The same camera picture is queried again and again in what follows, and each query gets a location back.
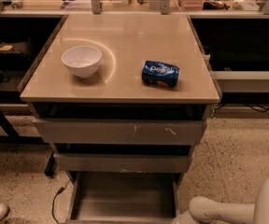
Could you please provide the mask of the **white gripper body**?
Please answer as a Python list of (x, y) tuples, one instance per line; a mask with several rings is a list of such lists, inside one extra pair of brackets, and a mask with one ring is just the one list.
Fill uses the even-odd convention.
[(175, 217), (171, 224), (200, 224), (200, 222), (191, 215), (189, 210), (187, 210)]

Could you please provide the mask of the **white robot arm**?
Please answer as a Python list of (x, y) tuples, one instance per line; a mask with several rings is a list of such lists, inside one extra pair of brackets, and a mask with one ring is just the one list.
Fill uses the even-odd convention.
[(191, 199), (189, 209), (171, 224), (269, 224), (269, 177), (264, 180), (255, 203), (218, 203), (206, 197)]

